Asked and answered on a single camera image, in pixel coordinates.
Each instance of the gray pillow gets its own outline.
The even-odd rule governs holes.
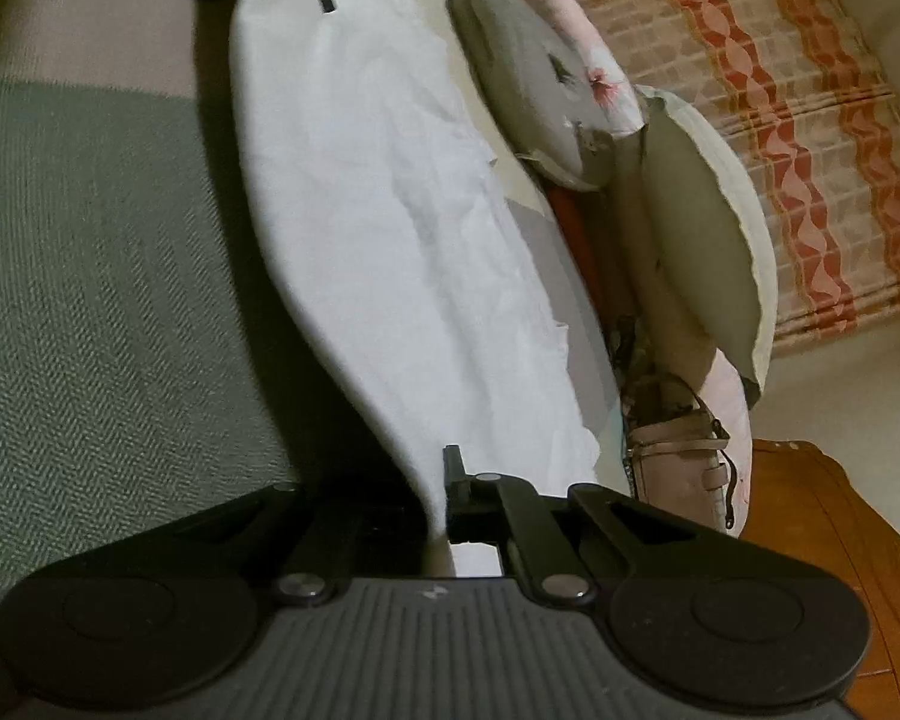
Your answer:
[[[577,53],[523,0],[451,0],[450,10],[517,155],[568,189],[605,186],[613,172],[610,124]]]

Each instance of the ribbed gray panel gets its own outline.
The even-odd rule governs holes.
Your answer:
[[[12,720],[92,720],[30,702]],[[703,720],[637,680],[582,614],[511,580],[354,581],[324,608],[285,610],[221,680],[121,720]],[[844,720],[840,704],[791,715]]]

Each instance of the pink pillow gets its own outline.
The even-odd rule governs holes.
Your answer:
[[[610,131],[616,137],[624,137],[643,127],[645,119],[634,87],[577,1],[524,1],[562,34],[580,55],[590,75],[594,95],[610,117]]]

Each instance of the orange patterned curtain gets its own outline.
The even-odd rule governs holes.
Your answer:
[[[693,103],[743,160],[775,244],[778,346],[900,313],[898,99],[838,0],[581,4],[634,83]]]

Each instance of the floor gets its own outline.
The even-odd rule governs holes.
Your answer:
[[[845,0],[900,90],[900,0]],[[900,533],[900,319],[773,361],[754,437],[808,440]]]

